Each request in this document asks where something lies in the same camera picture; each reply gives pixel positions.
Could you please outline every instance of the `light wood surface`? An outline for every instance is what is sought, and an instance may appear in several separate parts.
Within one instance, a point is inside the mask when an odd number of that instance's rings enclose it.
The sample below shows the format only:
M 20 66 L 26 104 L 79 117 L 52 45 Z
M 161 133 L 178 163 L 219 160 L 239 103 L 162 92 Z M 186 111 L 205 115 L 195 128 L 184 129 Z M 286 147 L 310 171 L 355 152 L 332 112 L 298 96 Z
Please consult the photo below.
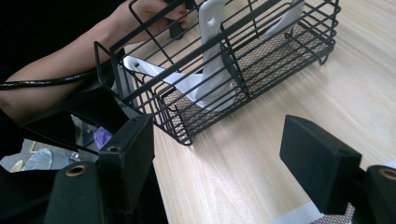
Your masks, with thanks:
M 396 159 L 396 2 L 341 0 L 336 45 L 183 147 L 155 132 L 170 223 L 268 223 L 309 202 L 279 158 L 284 118 L 310 119 L 363 155 Z

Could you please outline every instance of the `human hand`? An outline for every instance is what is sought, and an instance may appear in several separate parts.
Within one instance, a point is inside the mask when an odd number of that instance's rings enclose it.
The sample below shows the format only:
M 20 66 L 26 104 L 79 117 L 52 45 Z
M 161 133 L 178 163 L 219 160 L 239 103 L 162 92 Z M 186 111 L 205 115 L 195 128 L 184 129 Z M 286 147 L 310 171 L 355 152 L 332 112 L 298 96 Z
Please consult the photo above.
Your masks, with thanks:
M 136 20 L 135 16 L 129 9 L 130 2 L 131 1 L 125 1 L 110 16 L 110 19 L 112 19 L 113 23 L 115 24 L 114 32 L 117 32 L 117 36 L 119 37 L 119 39 L 131 33 L 140 25 L 140 23 Z M 132 9 L 134 10 L 138 18 L 142 22 L 145 22 L 167 6 L 168 4 L 165 3 L 164 0 L 137 0 L 133 2 Z M 176 21 L 179 20 L 179 18 L 184 16 L 186 13 L 187 9 L 185 8 L 184 4 L 182 4 L 166 14 L 164 18 L 156 21 L 148 29 L 153 35 L 156 35 L 168 25 L 167 19 Z M 180 23 L 183 29 L 187 28 L 186 18 L 181 19 Z M 133 39 L 131 39 L 127 44 L 138 43 L 147 39 L 149 39 L 148 33 L 142 32 L 139 35 L 135 36 Z

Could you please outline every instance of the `black wire basket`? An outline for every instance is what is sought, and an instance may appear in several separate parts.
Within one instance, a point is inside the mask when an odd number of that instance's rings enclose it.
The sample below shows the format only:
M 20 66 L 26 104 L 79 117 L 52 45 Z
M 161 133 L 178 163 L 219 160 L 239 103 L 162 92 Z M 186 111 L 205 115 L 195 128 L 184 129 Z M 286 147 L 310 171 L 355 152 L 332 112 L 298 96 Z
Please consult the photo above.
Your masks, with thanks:
M 198 22 L 203 3 L 195 1 L 186 15 L 189 27 L 182 33 L 170 37 L 168 28 L 177 25 L 175 21 L 159 34 L 149 33 L 148 41 L 125 48 L 121 60 L 116 57 L 117 49 L 149 32 L 152 23 L 183 2 L 175 0 L 110 49 L 97 43 L 96 54 L 103 50 L 111 58 L 114 95 L 134 111 L 152 114 L 156 126 L 186 146 L 195 135 L 309 64 L 325 63 L 341 10 L 337 0 L 230 0 L 219 32 L 204 41 Z M 134 3 L 130 9 L 135 15 Z

